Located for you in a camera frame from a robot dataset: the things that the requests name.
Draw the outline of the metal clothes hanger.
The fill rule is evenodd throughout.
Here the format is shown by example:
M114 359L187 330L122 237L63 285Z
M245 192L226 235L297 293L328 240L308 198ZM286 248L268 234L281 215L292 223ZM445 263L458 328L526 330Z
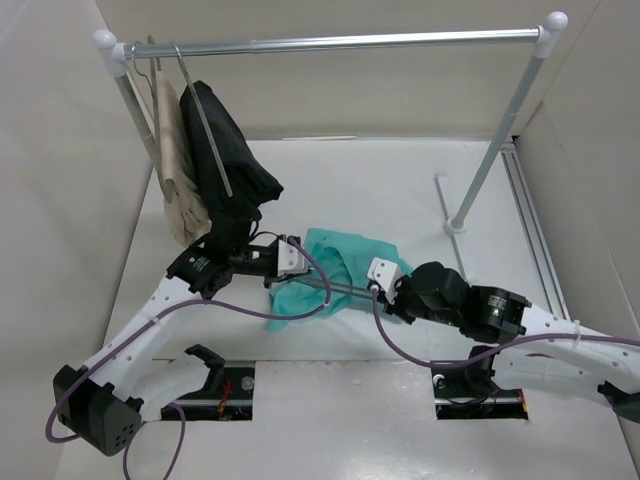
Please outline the metal clothes hanger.
M369 299L372 296L371 292L365 287L358 287L349 283L336 282L333 280L325 282L321 275L315 270L287 275L285 280L318 289L325 289L326 287L329 287L333 294L340 294L354 298Z

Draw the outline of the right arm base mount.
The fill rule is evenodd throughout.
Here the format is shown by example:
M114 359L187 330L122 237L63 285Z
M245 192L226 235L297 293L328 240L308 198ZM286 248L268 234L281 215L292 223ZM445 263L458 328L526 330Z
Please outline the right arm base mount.
M432 384L438 420L528 420L523 392L505 390L493 381L494 357L466 367L435 369Z

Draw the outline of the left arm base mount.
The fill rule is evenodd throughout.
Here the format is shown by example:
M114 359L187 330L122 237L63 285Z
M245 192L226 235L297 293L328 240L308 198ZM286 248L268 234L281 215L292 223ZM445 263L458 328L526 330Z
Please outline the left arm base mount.
M256 363L227 362L212 350L194 345L185 350L209 369L204 385L174 401L187 421L251 421L256 380Z

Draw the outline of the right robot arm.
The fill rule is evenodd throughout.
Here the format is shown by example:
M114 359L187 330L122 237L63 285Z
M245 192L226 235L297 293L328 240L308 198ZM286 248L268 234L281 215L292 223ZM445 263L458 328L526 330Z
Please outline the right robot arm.
M387 333L402 358L438 374L452 388L484 396L494 389L536 389L608 406L639 420L639 342L559 318L526 297L499 287L471 285L439 262L405 274L376 258L367 272L373 312L408 324L417 319L453 327L475 341L465 360L422 360Z

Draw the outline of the teal t shirt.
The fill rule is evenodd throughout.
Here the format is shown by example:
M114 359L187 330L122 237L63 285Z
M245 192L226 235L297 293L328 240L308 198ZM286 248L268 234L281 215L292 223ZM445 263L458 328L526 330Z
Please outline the teal t shirt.
M413 271L395 245L360 234L311 228L303 247L330 281L353 287L368 285L367 271L374 258L396 263L405 274ZM270 292L271 313L278 317L305 314L320 306L325 298L322 286L286 282Z

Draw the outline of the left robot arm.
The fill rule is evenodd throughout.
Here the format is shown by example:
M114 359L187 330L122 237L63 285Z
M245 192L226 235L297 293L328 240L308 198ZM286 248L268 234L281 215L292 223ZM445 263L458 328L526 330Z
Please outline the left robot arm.
M267 285L306 272L299 238L278 235L267 245L222 246L207 234L167 268L151 297L126 326L79 368L54 376L55 405L45 426L53 444L82 439L105 456L130 445L140 427L192 393L212 396L222 387L225 361L200 344L161 371L148 367L186 319L189 307L216 305L216 294L240 276Z

